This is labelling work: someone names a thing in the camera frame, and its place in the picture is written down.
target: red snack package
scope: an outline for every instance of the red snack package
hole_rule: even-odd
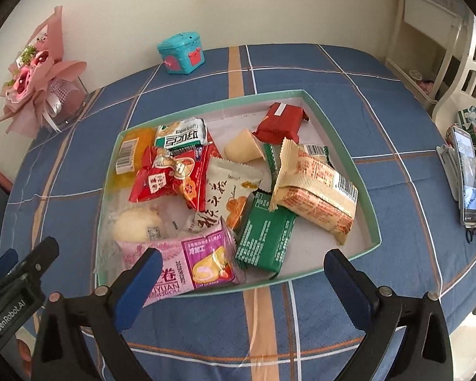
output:
[[[298,130],[302,120],[308,121],[308,116],[301,107],[273,103],[253,135],[260,141],[273,145],[282,144],[285,137],[298,143]]]
[[[210,143],[208,145],[209,155],[212,157],[218,157],[219,159],[222,159],[222,155],[220,154],[219,149],[217,149],[217,145],[213,141],[213,137],[212,135],[210,135],[208,129],[207,129],[207,139],[208,139],[208,143]]]
[[[163,195],[174,195],[175,161],[165,149],[148,146],[142,157],[142,168],[130,193],[130,202],[144,202]]]
[[[182,195],[189,208],[198,212],[206,209],[206,178],[210,157],[208,146],[194,149],[175,156],[173,190]]]

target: pink rose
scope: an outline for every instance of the pink rose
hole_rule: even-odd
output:
[[[49,52],[47,50],[44,50],[44,51],[41,51],[41,52],[38,52],[36,54],[36,56],[32,59],[32,61],[30,62],[30,64],[32,66],[37,66],[38,64],[42,64],[46,61],[46,59],[48,58],[49,56]]]
[[[28,83],[30,83],[30,68],[29,67],[21,67],[19,70],[19,75],[16,82],[13,85],[13,89],[18,93],[17,99],[20,100],[23,95],[26,94]]]

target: blue gripper pad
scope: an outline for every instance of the blue gripper pad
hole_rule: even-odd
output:
[[[324,273],[354,327],[366,331],[379,307],[376,286],[366,274],[354,269],[339,249],[324,257]]]
[[[113,323],[118,332],[132,327],[161,273],[161,253],[157,249],[148,248],[132,269],[122,272],[111,286],[113,291],[115,285],[123,283],[124,277],[130,279],[115,305]]]
[[[9,249],[0,257],[0,280],[5,277],[18,263],[18,253],[14,249]]]

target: white chair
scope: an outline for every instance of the white chair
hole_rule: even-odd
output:
[[[476,106],[476,17],[470,15],[462,60],[453,83],[433,109],[432,120],[443,135],[457,122],[457,112]]]

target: yellow snack package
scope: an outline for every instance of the yellow snack package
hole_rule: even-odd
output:
[[[136,173],[142,166],[142,156],[155,140],[155,129],[144,127],[131,130],[125,135],[115,162],[115,170],[109,181],[112,191],[132,187]]]
[[[284,206],[326,229],[343,245],[353,225],[358,189],[286,138],[280,164],[269,210]]]

